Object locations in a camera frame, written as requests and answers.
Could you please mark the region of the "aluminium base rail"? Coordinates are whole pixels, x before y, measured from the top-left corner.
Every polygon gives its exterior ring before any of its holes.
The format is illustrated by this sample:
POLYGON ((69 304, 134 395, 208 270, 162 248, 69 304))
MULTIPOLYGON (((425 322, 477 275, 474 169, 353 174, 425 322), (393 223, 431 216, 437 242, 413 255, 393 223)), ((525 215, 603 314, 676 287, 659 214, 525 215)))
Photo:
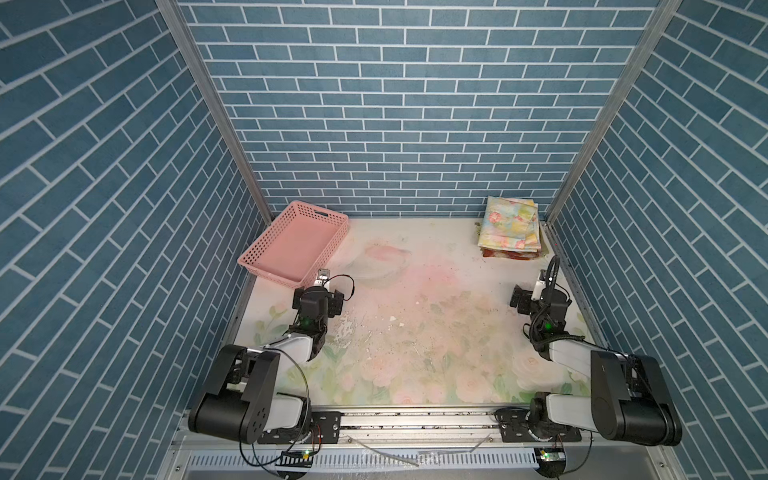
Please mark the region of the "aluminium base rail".
POLYGON ((330 407, 338 442, 240 447, 181 428, 161 479, 681 479, 669 447, 613 442, 504 442, 495 405, 330 407))

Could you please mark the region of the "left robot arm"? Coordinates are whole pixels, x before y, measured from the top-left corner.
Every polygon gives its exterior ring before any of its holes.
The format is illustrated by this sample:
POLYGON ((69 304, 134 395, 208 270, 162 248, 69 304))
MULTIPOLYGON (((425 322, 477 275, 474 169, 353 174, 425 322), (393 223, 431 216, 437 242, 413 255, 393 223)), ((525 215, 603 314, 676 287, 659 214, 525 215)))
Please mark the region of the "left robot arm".
POLYGON ((328 320, 341 314, 345 295, 329 289, 333 277, 320 269, 313 284, 294 290, 294 321, 277 340, 260 348, 223 346, 188 414, 194 433, 237 442, 292 443, 313 427, 311 400, 277 391, 278 378, 318 356, 328 320))

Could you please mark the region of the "red patterned skirt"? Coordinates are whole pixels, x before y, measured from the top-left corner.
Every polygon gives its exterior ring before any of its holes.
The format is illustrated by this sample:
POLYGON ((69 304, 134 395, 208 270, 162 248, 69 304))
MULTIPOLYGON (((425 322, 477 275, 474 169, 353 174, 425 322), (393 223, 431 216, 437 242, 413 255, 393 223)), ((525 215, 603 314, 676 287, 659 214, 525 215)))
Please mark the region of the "red patterned skirt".
POLYGON ((505 251, 488 248, 481 248, 481 253, 485 258, 503 258, 511 260, 533 260, 541 256, 541 251, 505 251))

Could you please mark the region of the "pink perforated plastic basket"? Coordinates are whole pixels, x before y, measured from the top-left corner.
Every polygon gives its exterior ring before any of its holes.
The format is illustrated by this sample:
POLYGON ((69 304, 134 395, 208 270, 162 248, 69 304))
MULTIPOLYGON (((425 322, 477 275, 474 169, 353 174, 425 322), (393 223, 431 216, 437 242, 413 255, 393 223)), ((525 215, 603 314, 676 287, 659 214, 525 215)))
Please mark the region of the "pink perforated plastic basket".
POLYGON ((249 273, 289 287, 313 283, 349 231, 349 217, 291 202, 238 258, 249 273))

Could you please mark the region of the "pastel floral skirt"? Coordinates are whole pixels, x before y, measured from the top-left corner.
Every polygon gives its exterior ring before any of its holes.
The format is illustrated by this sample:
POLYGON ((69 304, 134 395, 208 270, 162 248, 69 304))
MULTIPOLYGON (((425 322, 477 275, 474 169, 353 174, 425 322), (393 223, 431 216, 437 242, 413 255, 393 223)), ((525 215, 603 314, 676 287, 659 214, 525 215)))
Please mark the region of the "pastel floral skirt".
POLYGON ((532 200, 489 197, 478 246, 494 251, 538 253, 542 248, 538 205, 532 200))

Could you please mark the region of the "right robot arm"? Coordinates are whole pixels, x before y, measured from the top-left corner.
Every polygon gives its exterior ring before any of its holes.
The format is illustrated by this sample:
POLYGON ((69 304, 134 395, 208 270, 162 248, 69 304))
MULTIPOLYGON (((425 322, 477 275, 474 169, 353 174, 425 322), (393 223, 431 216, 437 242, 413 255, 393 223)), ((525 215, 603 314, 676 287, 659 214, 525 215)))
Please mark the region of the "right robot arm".
POLYGON ((510 306, 529 317, 523 334, 545 361, 580 374, 590 383, 587 396, 538 392, 523 424, 529 434, 550 441, 575 431, 641 446, 676 446, 683 425, 656 358, 622 353, 566 330, 572 300, 542 271, 533 289, 517 285, 510 306))

